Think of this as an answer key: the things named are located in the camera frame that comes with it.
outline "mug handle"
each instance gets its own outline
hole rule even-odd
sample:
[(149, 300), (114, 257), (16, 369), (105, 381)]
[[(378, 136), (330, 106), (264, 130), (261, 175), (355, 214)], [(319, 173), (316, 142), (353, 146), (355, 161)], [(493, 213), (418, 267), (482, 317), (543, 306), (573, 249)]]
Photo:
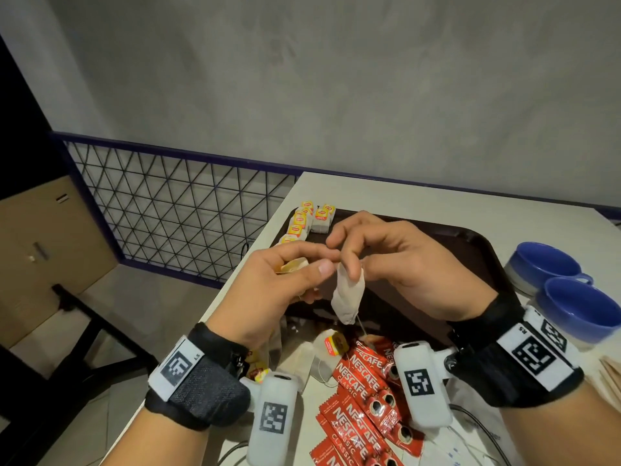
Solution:
[(572, 278), (574, 280), (586, 280), (584, 283), (588, 284), (589, 286), (593, 285), (593, 277), (590, 274), (580, 273), (576, 276), (573, 276)]

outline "floor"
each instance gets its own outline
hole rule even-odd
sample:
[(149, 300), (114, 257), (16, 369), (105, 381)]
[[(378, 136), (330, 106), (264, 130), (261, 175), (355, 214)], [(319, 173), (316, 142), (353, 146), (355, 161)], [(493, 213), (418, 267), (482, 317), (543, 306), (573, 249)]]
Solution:
[[(179, 337), (190, 331), (217, 293), (217, 289), (119, 265), (81, 298), (161, 360)], [(88, 318), (78, 311), (56, 313), (11, 351), (48, 377), (87, 323)], [(130, 356), (104, 336), (97, 339), (88, 360), (103, 366)], [(113, 385), (82, 409), (38, 466), (98, 465), (146, 391), (146, 375)]]

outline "dark brown tray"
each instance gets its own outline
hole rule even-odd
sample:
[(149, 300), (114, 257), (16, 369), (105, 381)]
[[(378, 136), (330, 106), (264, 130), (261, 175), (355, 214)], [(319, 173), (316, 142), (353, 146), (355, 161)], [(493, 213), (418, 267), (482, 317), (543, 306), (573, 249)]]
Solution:
[[(295, 209), (291, 211), (278, 235), (272, 242), (275, 245), (278, 239), (287, 232), (289, 220)], [(354, 211), (337, 209), (332, 225), (352, 216)], [(473, 230), (423, 222), (420, 220), (400, 219), (391, 216), (379, 216), (389, 222), (394, 220), (409, 220), (421, 231), (441, 243), (450, 250), (470, 271), (489, 284), (496, 291), (515, 294), (507, 276), (502, 269), (498, 257), (490, 242), (481, 234)], [(308, 242), (325, 243), (328, 234), (308, 234)], [(316, 301), (312, 305), (296, 303), (290, 305), (286, 315), (301, 317), (317, 321), (332, 322), (335, 319), (330, 307), (329, 299), (336, 287), (336, 277), (324, 283), (321, 287), (322, 295), (326, 299)], [(360, 318), (368, 333), (375, 333), (392, 338), (395, 341), (427, 340), (433, 349), (438, 350), (450, 344), (447, 333), (450, 328), (445, 322), (436, 321), (410, 305), (388, 282), (367, 282), (365, 293), (360, 303)]]

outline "blue cup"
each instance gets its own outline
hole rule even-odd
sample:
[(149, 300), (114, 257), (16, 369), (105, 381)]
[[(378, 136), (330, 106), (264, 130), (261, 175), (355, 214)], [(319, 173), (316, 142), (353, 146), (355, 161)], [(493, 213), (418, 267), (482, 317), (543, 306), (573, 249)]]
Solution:
[(505, 273), (516, 289), (529, 296), (534, 296), (547, 280), (557, 276), (593, 284), (593, 278), (583, 273), (578, 262), (567, 253), (538, 242), (519, 244), (505, 266)]
[(621, 327), (621, 307), (599, 289), (570, 278), (550, 278), (531, 301), (565, 334), (597, 344)]

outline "geometric lattice panel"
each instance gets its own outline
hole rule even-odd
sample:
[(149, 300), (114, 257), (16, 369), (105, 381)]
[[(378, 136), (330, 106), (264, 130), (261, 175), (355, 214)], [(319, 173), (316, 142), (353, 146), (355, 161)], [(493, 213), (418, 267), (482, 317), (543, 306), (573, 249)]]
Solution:
[(226, 281), (296, 177), (65, 142), (126, 258)]

